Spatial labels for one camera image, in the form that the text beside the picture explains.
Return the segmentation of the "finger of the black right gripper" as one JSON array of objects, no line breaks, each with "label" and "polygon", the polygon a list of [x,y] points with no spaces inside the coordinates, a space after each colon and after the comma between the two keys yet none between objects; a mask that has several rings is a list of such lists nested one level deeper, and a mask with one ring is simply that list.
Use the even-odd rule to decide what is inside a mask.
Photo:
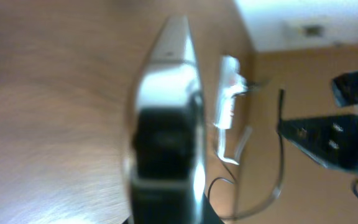
[{"label": "finger of the black right gripper", "polygon": [[358,175],[358,115],[282,120],[277,131],[319,165]]},{"label": "finger of the black right gripper", "polygon": [[358,105],[358,70],[333,78],[331,89],[338,107]]}]

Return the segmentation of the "black smartphone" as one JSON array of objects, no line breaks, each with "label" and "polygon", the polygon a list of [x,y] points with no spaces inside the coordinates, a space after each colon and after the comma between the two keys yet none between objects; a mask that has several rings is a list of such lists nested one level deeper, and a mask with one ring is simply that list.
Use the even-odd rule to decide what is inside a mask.
[{"label": "black smartphone", "polygon": [[123,175],[129,223],[202,221],[204,97],[186,16],[164,22],[131,88]]}]

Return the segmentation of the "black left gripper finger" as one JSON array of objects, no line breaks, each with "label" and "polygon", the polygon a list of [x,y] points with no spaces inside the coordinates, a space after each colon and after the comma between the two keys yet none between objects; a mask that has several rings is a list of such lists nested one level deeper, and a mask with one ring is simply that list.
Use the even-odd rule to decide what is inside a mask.
[{"label": "black left gripper finger", "polygon": [[202,224],[224,224],[224,222],[219,218],[218,214],[214,211],[206,194],[203,195]]}]

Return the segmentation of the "white power strip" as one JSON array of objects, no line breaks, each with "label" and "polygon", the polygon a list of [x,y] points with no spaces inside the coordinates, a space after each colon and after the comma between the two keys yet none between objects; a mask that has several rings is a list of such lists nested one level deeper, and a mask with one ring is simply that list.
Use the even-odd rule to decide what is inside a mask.
[{"label": "white power strip", "polygon": [[246,80],[239,72],[240,63],[238,59],[230,55],[221,57],[214,117],[214,125],[219,129],[231,129],[235,97],[247,90]]}]

